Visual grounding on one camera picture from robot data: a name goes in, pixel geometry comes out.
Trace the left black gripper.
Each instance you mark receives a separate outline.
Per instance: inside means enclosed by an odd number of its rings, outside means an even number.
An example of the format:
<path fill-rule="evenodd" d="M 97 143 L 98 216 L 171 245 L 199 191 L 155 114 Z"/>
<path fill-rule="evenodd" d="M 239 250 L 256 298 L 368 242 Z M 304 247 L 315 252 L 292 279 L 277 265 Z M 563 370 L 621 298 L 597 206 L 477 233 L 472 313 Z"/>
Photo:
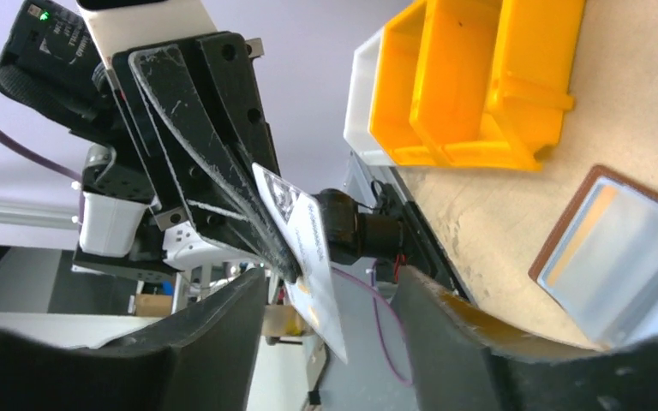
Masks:
<path fill-rule="evenodd" d="M 160 282 L 221 248 L 302 275 L 248 179 L 281 173 L 257 50 L 199 1 L 21 5 L 0 92 L 91 143 L 77 267 Z"/>

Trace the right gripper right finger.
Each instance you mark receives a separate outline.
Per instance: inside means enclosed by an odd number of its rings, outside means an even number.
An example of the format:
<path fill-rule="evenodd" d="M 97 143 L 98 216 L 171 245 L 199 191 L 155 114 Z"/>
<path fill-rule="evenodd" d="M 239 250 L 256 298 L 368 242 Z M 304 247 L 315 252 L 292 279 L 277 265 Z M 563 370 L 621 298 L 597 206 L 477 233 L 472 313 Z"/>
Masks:
<path fill-rule="evenodd" d="M 556 342 L 412 266 L 393 302 L 422 410 L 658 410 L 658 337 L 606 352 Z"/>

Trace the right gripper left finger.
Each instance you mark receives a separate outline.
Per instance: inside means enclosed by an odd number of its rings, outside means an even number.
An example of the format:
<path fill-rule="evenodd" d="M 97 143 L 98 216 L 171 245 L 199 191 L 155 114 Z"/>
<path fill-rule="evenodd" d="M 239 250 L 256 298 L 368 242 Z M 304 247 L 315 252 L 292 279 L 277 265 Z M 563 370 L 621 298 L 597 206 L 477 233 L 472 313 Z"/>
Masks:
<path fill-rule="evenodd" d="M 244 410 L 266 295 L 254 268 L 98 348 L 0 330 L 0 410 Z"/>

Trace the brown leather card holder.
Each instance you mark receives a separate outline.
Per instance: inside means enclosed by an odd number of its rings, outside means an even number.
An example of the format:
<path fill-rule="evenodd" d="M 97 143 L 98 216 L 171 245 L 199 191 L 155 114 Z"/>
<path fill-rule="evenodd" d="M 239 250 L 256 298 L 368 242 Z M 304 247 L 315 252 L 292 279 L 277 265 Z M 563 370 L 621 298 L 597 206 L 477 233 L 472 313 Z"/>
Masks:
<path fill-rule="evenodd" d="M 658 191 L 593 166 L 529 268 L 593 343 L 658 336 Z"/>

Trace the white card with qr code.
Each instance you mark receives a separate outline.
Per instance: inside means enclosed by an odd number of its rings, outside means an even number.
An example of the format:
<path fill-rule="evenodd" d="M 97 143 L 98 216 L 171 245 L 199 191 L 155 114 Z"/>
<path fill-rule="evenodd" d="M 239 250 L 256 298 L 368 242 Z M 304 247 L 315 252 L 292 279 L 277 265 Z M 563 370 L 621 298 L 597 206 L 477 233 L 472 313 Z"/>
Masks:
<path fill-rule="evenodd" d="M 297 280 L 286 285 L 290 302 L 346 363 L 347 349 L 319 202 L 257 163 L 252 164 L 252 169 L 260 198 L 301 268 Z"/>

